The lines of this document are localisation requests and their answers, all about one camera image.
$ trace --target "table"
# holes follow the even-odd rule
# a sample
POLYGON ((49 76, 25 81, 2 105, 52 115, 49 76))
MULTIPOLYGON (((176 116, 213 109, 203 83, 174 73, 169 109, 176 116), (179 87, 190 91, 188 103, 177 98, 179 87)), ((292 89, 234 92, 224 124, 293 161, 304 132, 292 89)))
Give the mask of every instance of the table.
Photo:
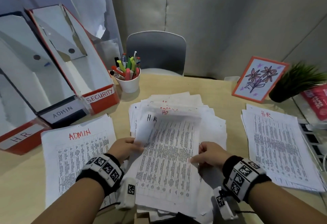
MULTIPOLYGON (((215 114, 226 120, 227 150, 235 155, 248 157, 247 137, 240 119, 245 104, 263 106, 270 110, 287 113, 303 118, 292 100, 275 103, 265 100, 258 104, 231 96, 235 83, 193 77, 177 77, 143 74, 140 89, 133 94, 117 92, 121 99, 118 105, 94 116, 86 116, 76 123, 87 121, 108 113, 113 120, 116 138, 128 137, 128 108, 131 103, 139 102, 152 94, 174 94, 189 91, 200 94, 202 102, 215 110, 215 114)), ((300 190, 287 189, 290 193, 309 205, 327 214, 326 194, 308 193, 300 190)), ((0 151, 0 223, 31 223, 45 206, 45 167, 42 147, 18 156, 0 151)), ((241 210, 250 210, 246 203, 240 203, 241 210)), ((94 223, 130 223, 134 219, 136 209, 126 212, 110 210, 98 216, 94 223)), ((255 214, 243 214, 242 223, 262 223, 255 214)))

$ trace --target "gray chair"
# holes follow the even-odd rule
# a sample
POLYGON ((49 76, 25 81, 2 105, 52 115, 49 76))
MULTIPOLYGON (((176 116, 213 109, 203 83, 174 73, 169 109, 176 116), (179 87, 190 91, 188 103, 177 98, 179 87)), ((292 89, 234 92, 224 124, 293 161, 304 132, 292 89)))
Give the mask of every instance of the gray chair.
POLYGON ((177 75, 184 73, 186 41, 182 36, 163 31, 133 33, 127 38, 127 56, 141 58, 142 73, 177 75))

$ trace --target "yellow highlighter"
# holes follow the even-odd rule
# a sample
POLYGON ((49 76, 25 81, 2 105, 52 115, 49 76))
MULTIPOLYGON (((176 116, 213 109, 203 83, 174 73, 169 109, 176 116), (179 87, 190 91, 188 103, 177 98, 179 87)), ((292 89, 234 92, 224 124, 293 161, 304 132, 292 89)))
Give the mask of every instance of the yellow highlighter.
POLYGON ((123 66, 123 63, 120 60, 117 60, 117 63, 119 64, 119 69, 121 69, 123 72, 125 72, 126 68, 123 66))
POLYGON ((135 71, 135 61, 134 61, 134 57, 131 57, 130 58, 130 62, 131 62, 131 64, 132 64, 132 68, 130 69, 130 70, 132 70, 132 71, 135 71))

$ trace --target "cardboard box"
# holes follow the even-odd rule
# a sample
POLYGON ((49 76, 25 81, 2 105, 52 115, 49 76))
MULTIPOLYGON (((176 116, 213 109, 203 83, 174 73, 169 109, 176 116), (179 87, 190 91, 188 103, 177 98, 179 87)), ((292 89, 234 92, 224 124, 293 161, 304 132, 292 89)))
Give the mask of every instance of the cardboard box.
POLYGON ((41 132, 48 129, 0 71, 0 150, 27 153, 41 144, 41 132))
POLYGON ((0 16, 0 68, 30 108, 52 128, 87 115, 21 12, 0 16))
POLYGON ((96 114, 117 103, 113 80, 84 27, 62 4, 27 11, 74 92, 96 114))

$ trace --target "pen cup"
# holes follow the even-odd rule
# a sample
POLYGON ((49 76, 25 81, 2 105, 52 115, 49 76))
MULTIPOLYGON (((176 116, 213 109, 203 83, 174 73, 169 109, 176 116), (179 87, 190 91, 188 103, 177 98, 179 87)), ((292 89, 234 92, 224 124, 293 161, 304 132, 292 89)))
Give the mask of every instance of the pen cup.
POLYGON ((132 80, 124 81, 118 78, 116 78, 116 80, 124 92, 134 93, 139 88, 140 76, 141 76, 141 69, 140 69, 140 74, 132 80))

